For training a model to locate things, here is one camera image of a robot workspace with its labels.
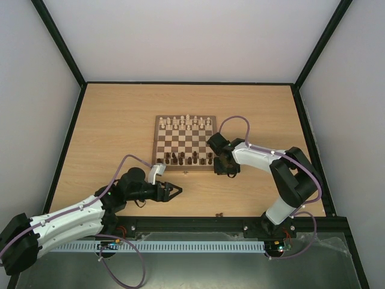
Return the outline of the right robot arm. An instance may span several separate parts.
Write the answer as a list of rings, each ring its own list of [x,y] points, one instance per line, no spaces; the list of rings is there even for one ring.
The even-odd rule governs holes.
[[[241,138],[226,140],[219,132],[207,141],[215,154],[214,172],[234,178],[241,166],[250,166],[272,175],[278,199],[261,216],[261,229],[266,235],[277,235],[283,222],[293,216],[322,186],[318,172],[297,147],[272,150],[247,143]]]

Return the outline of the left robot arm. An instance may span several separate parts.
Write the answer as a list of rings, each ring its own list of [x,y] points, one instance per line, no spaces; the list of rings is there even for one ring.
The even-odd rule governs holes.
[[[97,234],[110,234],[117,226],[117,212],[129,201],[168,202],[183,191],[169,182],[146,181],[138,167],[88,198],[45,215],[14,216],[1,232],[1,267],[12,276],[31,267],[43,255],[62,244]]]

